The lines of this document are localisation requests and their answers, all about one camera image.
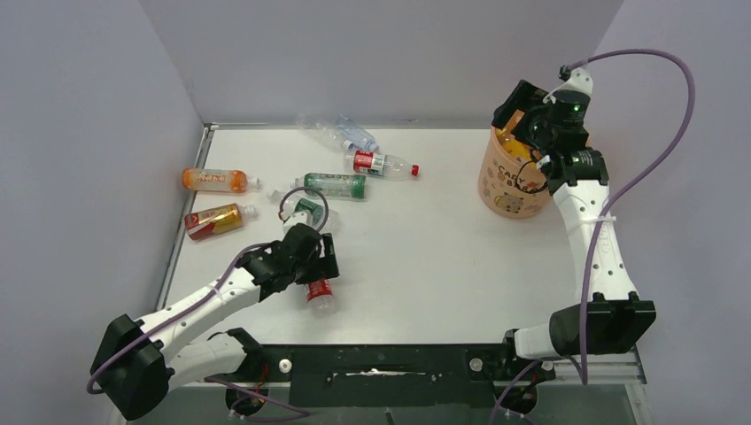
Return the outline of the dark green label bottle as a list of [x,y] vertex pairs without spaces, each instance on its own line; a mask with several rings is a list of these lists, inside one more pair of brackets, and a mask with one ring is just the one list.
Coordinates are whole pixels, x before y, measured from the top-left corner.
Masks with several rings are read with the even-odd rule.
[[283,223],[284,234],[297,224],[305,224],[321,234],[335,233],[342,227],[342,221],[338,213],[331,209],[330,201],[320,195],[272,190],[267,193],[267,198],[279,207],[277,215]]

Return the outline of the yellow juice bottle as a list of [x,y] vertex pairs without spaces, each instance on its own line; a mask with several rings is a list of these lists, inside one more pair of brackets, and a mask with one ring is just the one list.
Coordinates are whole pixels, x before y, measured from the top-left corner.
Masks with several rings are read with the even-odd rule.
[[525,163],[532,159],[530,147],[518,141],[512,134],[516,125],[521,121],[524,113],[516,111],[503,127],[495,128],[495,135],[498,139],[500,148],[513,160],[519,164]]

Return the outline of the red white label bottle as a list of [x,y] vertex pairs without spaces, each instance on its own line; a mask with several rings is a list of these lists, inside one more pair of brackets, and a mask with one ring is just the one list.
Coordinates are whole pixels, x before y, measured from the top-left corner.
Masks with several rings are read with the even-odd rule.
[[314,315],[326,316],[337,311],[337,299],[327,280],[311,282],[306,287],[306,303]]

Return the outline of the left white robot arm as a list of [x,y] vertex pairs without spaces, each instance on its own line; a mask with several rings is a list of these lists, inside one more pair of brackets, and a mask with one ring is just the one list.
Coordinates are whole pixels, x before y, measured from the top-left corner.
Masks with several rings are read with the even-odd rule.
[[240,328],[203,343],[197,338],[234,313],[292,284],[339,275],[334,239],[295,224],[281,240],[243,248],[225,271],[157,312],[112,320],[90,367],[86,391],[105,394],[124,419],[139,419],[187,383],[233,374],[252,357],[252,338]]

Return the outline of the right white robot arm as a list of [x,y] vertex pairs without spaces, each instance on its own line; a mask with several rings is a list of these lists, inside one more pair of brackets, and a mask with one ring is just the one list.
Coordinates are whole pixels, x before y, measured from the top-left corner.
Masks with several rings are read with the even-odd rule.
[[656,319],[654,303],[640,298],[623,262],[606,206],[606,161],[588,144],[584,118],[591,101],[583,89],[548,93],[521,80],[494,114],[511,136],[530,149],[542,185],[558,208],[581,286],[579,302],[554,312],[548,322],[514,331],[514,343],[498,354],[499,369],[523,376],[534,359],[628,352]]

